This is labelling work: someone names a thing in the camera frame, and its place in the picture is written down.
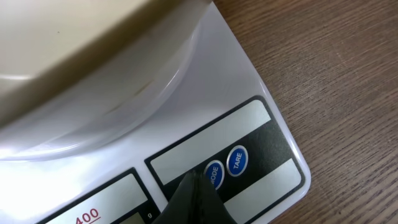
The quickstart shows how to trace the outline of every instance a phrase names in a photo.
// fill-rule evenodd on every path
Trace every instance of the red number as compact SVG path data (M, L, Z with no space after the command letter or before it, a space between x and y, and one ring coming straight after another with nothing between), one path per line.
M76 218L76 224L83 224L83 222L81 222L79 218Z
M98 216L98 211L97 211L97 209L92 208L92 209L90 210L90 214L91 214L91 216L92 216L93 218L96 218L96 217Z
M87 214L87 213L84 213L83 216L82 216L82 218L83 218L83 220L84 220L85 222L89 222L89 221L91 220L90 215Z

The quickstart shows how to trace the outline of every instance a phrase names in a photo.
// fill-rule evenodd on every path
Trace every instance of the black border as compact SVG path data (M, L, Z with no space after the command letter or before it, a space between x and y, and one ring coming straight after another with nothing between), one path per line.
M142 182L141 178L139 177L139 175L137 173L137 170L134 167L132 167L132 168L124 171L123 173L117 175L116 177L112 178L111 180L107 181L105 184L103 184L103 185L97 187L96 189L92 190L91 192L81 196L79 199L76 199L74 202L68 204L67 206L65 206L63 208L61 208L60 210L58 210L55 213L53 213L50 216L48 216L47 218L44 218L43 220L39 221L37 224L46 224L46 223L48 223L49 221L51 221L54 218L60 216L61 214L65 213L69 209L77 206L78 204L84 202L86 199L89 199L93 195L95 195L98 192L104 190L105 188L107 188L110 185L116 183L117 181L121 180L123 177L125 177L125 176L127 176L129 174L132 174L134 176L134 178L136 178L140 188L142 189L142 191L144 192L145 196L147 197L148 200L146 202L144 202L144 203L150 202L151 204L153 204L154 208L157 209L158 214L160 214L159 208L156 206L156 203L155 203L154 199L150 196L150 194L149 194L148 190L146 189L144 183ZM130 212L128 212L127 214L125 214L122 217L118 218L114 222L121 222L122 220L130 217L131 215L133 215L133 213L136 213L136 208L133 208Z
M242 102L241 104L239 104L238 106L234 107L233 109L229 110L228 112L226 112L225 114L222 114L221 116L215 118L214 120L210 121L209 123L203 125L202 127L198 128L197 130L195 130L194 132L188 134L187 136L185 136L184 138L181 138L180 140L176 141L175 143L169 145L168 147L166 147L163 150L160 150L159 152L156 152L155 154L151 155L150 157L148 157L147 159L145 159L145 164L147 165L149 171L151 172L152 176L155 178L158 186L160 187L162 193L165 195L164 193L164 185L162 183L162 181L160 180L159 176L156 174L155 169L152 167L152 165L150 164L150 162L152 160L154 160L156 157L159 157L160 155L162 155L163 153L173 149L174 147L178 146L179 144L183 143L184 141L190 139L191 137L193 137L194 135L200 133L201 131L203 131L204 129L212 126L213 124L217 123L218 121L224 119L225 117L227 117L228 115L234 113L235 111L241 109L243 106L246 106L248 103L254 101L254 100L259 100L262 102L262 104L264 105L264 107L266 108L269 116L271 117L271 119L274 119L278 125L278 127L280 128L279 122L278 120L275 119L274 114L272 113L271 109L269 108L266 99L264 99L263 96L261 95L256 95L251 97L250 99ZM286 135L282 132L282 130L280 130L281 133L283 134L283 136L286 139ZM270 206L268 206L267 208L265 208L264 210L262 210L261 212L259 212L257 215L255 215L254 217L252 217L250 220L248 220L245 224L248 223L252 223L254 220L257 220L259 217L263 216L263 214L265 214L266 212L268 212L269 210L271 210L272 208L274 208L276 205L278 205L279 203L281 203L283 200L285 200L287 197L291 196L294 192L298 191L298 189L301 189L304 186L305 183L305 175L299 165L299 163L297 162L297 158L294 156L292 156L292 159L294 161L294 164L296 165L296 168L298 170L298 172L301 175L301 182L298 184L298 186L296 186L294 189L292 189L290 192L288 192L287 194L285 194L284 196L282 196L280 199L276 200L273 204L271 204Z

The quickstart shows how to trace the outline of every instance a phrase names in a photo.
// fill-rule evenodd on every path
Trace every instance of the blue button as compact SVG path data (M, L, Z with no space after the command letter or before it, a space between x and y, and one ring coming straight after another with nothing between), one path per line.
M203 173L210 179L217 190L224 181L224 172L223 163L220 161L211 161L207 164Z
M226 169L228 173L237 177L241 175L248 166L248 151L243 146L235 146L228 154Z

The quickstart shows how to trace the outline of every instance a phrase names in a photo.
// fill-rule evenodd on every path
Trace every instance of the white digital scale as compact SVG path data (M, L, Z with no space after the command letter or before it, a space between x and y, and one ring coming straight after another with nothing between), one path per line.
M178 87L119 139L69 156L0 162L0 223L151 223L191 170L238 224L268 223L311 176L274 100L212 3Z

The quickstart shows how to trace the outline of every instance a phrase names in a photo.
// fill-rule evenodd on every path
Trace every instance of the wood grain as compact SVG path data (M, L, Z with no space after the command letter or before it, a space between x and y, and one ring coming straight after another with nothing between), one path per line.
M273 223L398 223L398 1L215 3L312 173Z

